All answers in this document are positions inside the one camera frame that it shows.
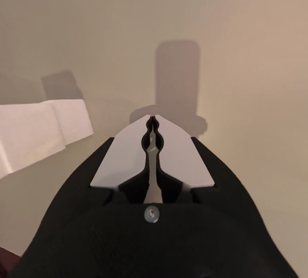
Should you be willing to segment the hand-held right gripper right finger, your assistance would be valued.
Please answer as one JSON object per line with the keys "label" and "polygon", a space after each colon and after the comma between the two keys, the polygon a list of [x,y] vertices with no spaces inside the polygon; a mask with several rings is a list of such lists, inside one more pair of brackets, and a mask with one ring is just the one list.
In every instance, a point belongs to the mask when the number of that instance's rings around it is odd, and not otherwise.
{"label": "hand-held right gripper right finger", "polygon": [[210,175],[193,139],[182,128],[161,115],[153,117],[156,136],[156,181],[163,203],[175,203],[182,192],[212,188]]}

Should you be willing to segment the person in maroon shirt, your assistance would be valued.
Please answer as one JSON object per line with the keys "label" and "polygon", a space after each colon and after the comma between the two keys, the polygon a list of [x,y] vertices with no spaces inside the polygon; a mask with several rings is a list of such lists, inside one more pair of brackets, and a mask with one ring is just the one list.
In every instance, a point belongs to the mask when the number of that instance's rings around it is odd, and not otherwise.
{"label": "person in maroon shirt", "polygon": [[19,263],[20,256],[0,247],[0,277],[6,278]]}

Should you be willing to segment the white foam cube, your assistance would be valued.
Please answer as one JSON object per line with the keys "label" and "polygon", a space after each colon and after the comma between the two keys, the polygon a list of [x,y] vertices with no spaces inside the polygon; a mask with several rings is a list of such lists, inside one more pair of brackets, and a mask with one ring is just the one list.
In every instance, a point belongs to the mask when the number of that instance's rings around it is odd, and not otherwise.
{"label": "white foam cube", "polygon": [[65,149],[48,102],[0,106],[0,178]]}
{"label": "white foam cube", "polygon": [[90,117],[83,99],[50,100],[66,145],[94,134]]}

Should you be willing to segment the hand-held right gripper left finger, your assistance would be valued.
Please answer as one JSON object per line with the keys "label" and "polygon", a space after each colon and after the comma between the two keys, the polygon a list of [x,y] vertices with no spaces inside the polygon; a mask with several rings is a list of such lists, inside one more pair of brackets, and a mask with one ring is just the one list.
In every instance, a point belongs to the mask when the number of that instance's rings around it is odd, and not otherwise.
{"label": "hand-held right gripper left finger", "polygon": [[145,115],[113,139],[90,184],[125,194],[129,203],[144,203],[149,189],[150,134],[153,117]]}

